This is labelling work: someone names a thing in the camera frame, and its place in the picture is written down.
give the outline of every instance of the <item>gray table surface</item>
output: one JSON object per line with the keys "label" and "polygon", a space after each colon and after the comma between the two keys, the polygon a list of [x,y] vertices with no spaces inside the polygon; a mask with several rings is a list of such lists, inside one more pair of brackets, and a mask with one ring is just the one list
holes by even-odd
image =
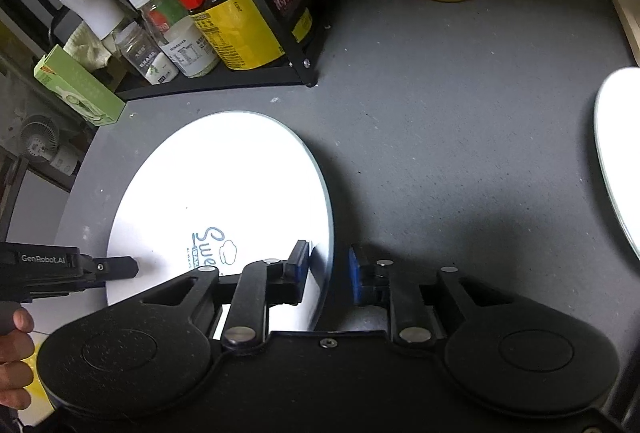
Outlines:
{"label": "gray table surface", "polygon": [[98,131],[56,243],[104,255],[124,191],[159,144],[210,113],[257,111],[297,132],[332,197],[320,327],[385,326],[378,309],[348,306],[346,248],[364,241],[586,320],[624,359],[639,337],[640,263],[607,198],[592,118],[602,81],[633,64],[611,0],[341,0],[315,88],[130,102]]}

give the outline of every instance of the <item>finger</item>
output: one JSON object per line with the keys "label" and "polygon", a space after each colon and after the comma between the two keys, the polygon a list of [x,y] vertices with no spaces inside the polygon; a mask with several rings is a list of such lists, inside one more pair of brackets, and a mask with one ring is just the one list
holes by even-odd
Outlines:
{"label": "finger", "polygon": [[35,347],[28,334],[19,330],[0,336],[0,363],[20,361],[33,355]]}
{"label": "finger", "polygon": [[14,312],[14,325],[21,332],[33,332],[33,318],[24,308],[18,308]]}
{"label": "finger", "polygon": [[27,409],[31,404],[31,395],[22,388],[0,391],[0,404],[12,409]]}
{"label": "finger", "polygon": [[33,371],[26,363],[14,361],[0,365],[0,391],[29,386],[33,382]]}

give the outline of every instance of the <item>spice rack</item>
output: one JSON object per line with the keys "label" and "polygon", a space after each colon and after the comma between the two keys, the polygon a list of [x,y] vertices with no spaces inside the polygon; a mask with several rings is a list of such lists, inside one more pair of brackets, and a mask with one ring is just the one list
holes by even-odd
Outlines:
{"label": "spice rack", "polygon": [[[316,64],[330,28],[329,16],[336,0],[294,0],[280,12],[273,0],[253,0],[260,14],[276,36],[285,54],[273,63],[253,70],[230,70],[220,63],[203,77],[176,77],[164,84],[149,84],[143,77],[129,76],[116,90],[122,100],[172,95],[174,93],[251,88],[256,86],[290,86],[318,83]],[[305,8],[312,11],[314,22],[309,35],[297,42],[291,31]]]}

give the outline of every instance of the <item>spice bottle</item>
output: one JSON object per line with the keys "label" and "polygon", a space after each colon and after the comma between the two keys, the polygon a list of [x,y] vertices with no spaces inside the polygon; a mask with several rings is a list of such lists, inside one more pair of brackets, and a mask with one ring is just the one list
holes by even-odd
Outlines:
{"label": "spice bottle", "polygon": [[187,77],[200,77],[220,62],[179,0],[129,0],[141,12],[160,49]]}
{"label": "spice bottle", "polygon": [[171,60],[136,22],[121,31],[115,43],[124,58],[151,84],[169,82],[178,75]]}

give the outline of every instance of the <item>white plate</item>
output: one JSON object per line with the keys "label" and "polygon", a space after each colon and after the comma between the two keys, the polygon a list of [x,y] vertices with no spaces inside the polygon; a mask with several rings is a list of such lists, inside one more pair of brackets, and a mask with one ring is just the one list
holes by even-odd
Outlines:
{"label": "white plate", "polygon": [[270,309],[270,329],[312,328],[334,255],[334,223],[318,164],[289,128],[242,111],[206,116],[164,141],[134,176],[116,213],[109,256],[132,256],[140,273],[107,283],[109,304],[199,265],[221,275],[253,261],[287,259],[311,243],[300,305]]}
{"label": "white plate", "polygon": [[611,203],[640,257],[640,68],[622,68],[607,77],[593,123]]}

